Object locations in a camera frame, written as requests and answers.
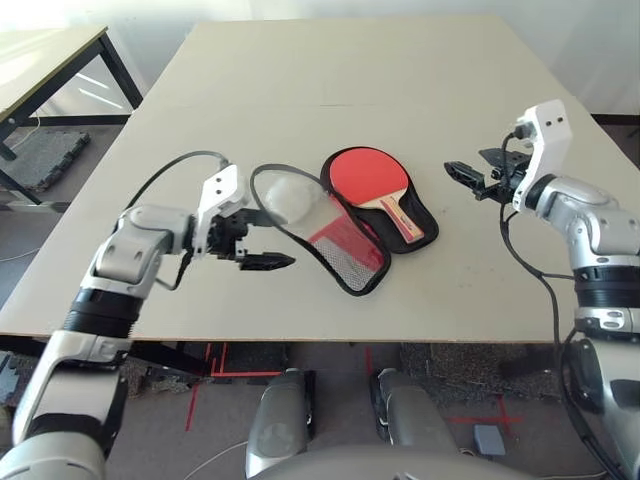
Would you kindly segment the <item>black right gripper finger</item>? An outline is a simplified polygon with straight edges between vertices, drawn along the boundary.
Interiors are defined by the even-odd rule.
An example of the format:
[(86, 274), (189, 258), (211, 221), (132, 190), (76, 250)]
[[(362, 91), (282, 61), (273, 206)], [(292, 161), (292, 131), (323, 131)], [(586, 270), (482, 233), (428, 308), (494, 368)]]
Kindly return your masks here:
[(504, 161), (508, 164), (517, 164), (523, 160), (523, 153), (518, 151), (503, 152), (501, 148), (487, 148), (479, 151), (479, 155), (489, 165), (502, 165)]
[(465, 186), (474, 193), (482, 193), (485, 190), (485, 177), (471, 166), (460, 162), (450, 161), (444, 163), (446, 173), (457, 183)]

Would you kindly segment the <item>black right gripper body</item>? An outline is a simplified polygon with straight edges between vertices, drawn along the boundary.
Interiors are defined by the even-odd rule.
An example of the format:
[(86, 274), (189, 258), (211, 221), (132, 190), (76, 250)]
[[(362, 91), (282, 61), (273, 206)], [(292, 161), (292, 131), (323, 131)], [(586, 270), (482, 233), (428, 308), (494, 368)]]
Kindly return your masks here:
[(507, 166), (495, 166), (491, 171), (491, 178), (495, 183), (490, 186), (484, 184), (474, 192), (475, 199), (493, 200), (497, 203), (510, 203), (517, 187), (526, 175), (528, 162), (507, 163)]

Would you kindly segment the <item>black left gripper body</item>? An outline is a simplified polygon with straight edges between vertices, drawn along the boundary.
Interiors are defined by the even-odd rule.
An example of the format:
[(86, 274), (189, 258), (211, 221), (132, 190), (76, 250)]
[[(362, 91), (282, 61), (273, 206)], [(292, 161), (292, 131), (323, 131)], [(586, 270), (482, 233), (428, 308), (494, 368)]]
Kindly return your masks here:
[(248, 235), (249, 217), (248, 209), (240, 209), (228, 217), (215, 216), (208, 231), (207, 253), (221, 260), (243, 263), (247, 253), (242, 242)]

